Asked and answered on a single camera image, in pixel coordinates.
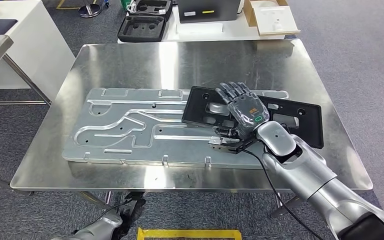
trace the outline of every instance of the gray carpet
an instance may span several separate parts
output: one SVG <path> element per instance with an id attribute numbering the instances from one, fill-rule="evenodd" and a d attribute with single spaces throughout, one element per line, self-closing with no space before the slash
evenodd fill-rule
<path id="1" fill-rule="evenodd" d="M 119 1 L 111 0 L 109 9 L 91 19 L 79 18 L 76 10 L 56 10 L 50 0 L 44 4 L 75 55 L 83 44 L 117 41 L 124 14 Z M 384 5 L 374 0 L 289 4 L 302 30 L 297 37 L 303 40 L 375 184 L 374 192 L 362 196 L 384 208 Z M 31 90 L 0 90 L 3 99 L 38 97 Z M 47 109 L 0 106 L 0 178 L 11 179 Z M 239 229 L 250 240 L 314 239 L 289 215 L 269 218 L 275 201 L 268 193 L 156 192 L 146 199 L 142 217 L 125 239 L 135 239 L 137 226 Z M 81 228 L 100 212 L 69 192 L 36 192 L 25 197 L 0 188 L 0 239 L 50 239 Z M 296 212 L 325 239 L 333 239 L 307 204 Z"/>

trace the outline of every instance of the yellow tape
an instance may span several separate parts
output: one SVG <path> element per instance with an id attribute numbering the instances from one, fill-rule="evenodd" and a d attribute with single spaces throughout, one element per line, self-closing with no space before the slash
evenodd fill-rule
<path id="1" fill-rule="evenodd" d="M 81 8 L 80 6 L 61 7 L 64 4 L 65 1 L 66 0 L 59 1 L 58 6 L 56 6 L 56 9 L 58 9 L 58 10 L 76 10 L 76 9 Z M 96 4 L 96 3 L 97 3 L 97 0 L 93 0 L 92 4 Z"/>
<path id="2" fill-rule="evenodd" d="M 235 239 L 242 240 L 238 230 L 171 230 L 137 228 L 137 240 L 145 238 Z"/>

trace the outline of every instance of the black cable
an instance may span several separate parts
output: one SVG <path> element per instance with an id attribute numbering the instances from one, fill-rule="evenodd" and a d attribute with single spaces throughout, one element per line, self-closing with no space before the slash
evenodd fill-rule
<path id="1" fill-rule="evenodd" d="M 117 205 L 114 205 L 114 206 L 108 208 L 108 209 L 105 210 L 101 215 L 99 215 L 99 217 L 97 217 L 95 220 L 93 220 L 93 222 L 89 223 L 88 225 L 86 225 L 85 227 L 83 227 L 83 228 L 81 228 L 81 229 L 84 229 L 84 228 L 86 228 L 87 226 L 90 226 L 90 225 L 96 223 L 99 219 L 101 219 L 101 218 L 102 218 L 106 213 L 108 213 L 110 210 L 112 210 L 112 209 L 114 209 L 114 208 L 117 208 L 117 207 L 120 207 L 120 206 L 123 206 L 123 205 L 126 205 L 126 204 L 130 203 L 131 201 L 132 201 L 132 199 L 130 199 L 130 200 L 126 200 L 126 201 L 124 201 L 123 203 L 120 203 L 120 204 L 117 204 Z M 78 231 L 79 231 L 79 230 L 76 229 L 76 230 L 74 230 L 71 234 L 74 235 L 74 234 L 76 234 Z"/>
<path id="2" fill-rule="evenodd" d="M 242 152 L 247 153 L 249 155 L 254 156 L 256 159 L 258 159 L 259 164 L 261 165 L 262 169 L 264 170 L 265 176 L 267 177 L 268 183 L 271 186 L 271 189 L 273 189 L 274 194 L 276 195 L 277 199 L 282 203 L 282 206 L 286 209 L 286 211 L 299 223 L 301 224 L 307 231 L 309 231 L 311 234 L 313 234 L 316 238 L 323 240 L 321 236 L 319 236 L 317 233 L 315 233 L 313 230 L 311 230 L 305 223 L 303 223 L 290 209 L 289 207 L 286 206 L 284 201 L 282 200 L 281 196 L 279 196 L 278 191 L 276 190 L 275 186 L 272 183 L 272 180 L 270 180 L 269 174 L 267 173 L 266 167 L 264 166 L 263 162 L 261 159 L 255 155 L 253 152 L 248 151 L 246 149 L 241 149 Z"/>
<path id="3" fill-rule="evenodd" d="M 117 204 L 117 205 L 114 205 L 114 206 L 108 208 L 108 209 L 105 210 L 99 217 L 97 217 L 91 224 L 96 223 L 100 218 L 102 218 L 102 217 L 103 217 L 106 213 L 108 213 L 110 210 L 115 209 L 115 208 L 120 207 L 120 206 L 123 206 L 123 205 L 126 205 L 126 204 L 130 203 L 131 201 L 132 201 L 132 200 L 127 200 L 127 201 L 125 201 L 125 202 L 123 202 L 123 203 L 120 203 L 120 204 Z"/>

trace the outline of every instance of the white table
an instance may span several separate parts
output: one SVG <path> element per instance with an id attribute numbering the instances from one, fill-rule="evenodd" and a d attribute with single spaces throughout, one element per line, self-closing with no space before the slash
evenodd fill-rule
<path id="1" fill-rule="evenodd" d="M 0 19 L 18 22 L 5 34 L 14 44 L 7 54 L 53 101 L 75 56 L 40 0 L 0 1 Z M 0 89 L 29 86 L 0 61 Z"/>
<path id="2" fill-rule="evenodd" d="M 165 33 L 162 37 L 162 42 L 193 42 L 193 41 L 234 41 L 234 40 L 269 40 L 269 39 L 284 39 L 285 35 L 270 35 L 259 36 L 259 32 L 256 26 L 248 26 L 247 18 L 242 12 L 237 15 L 237 19 L 234 21 L 212 21 L 209 23 L 221 23 L 223 24 L 223 30 L 221 33 L 190 33 L 190 34 L 178 34 L 179 10 L 177 6 L 173 6 L 173 10 L 170 18 L 165 26 Z"/>

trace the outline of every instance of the silver robotic arm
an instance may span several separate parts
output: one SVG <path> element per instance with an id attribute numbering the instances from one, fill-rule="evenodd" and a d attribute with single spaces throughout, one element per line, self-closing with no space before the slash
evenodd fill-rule
<path id="1" fill-rule="evenodd" d="M 264 166 L 317 210 L 336 239 L 384 240 L 384 211 L 339 181 L 301 138 L 275 121 L 260 125 L 255 133 L 265 145 Z"/>
<path id="2" fill-rule="evenodd" d="M 350 190 L 327 167 L 326 160 L 278 122 L 260 99 L 242 82 L 221 83 L 216 91 L 227 104 L 238 126 L 219 134 L 264 143 L 262 164 L 282 178 L 302 200 L 322 216 L 338 240 L 384 240 L 384 211 Z"/>

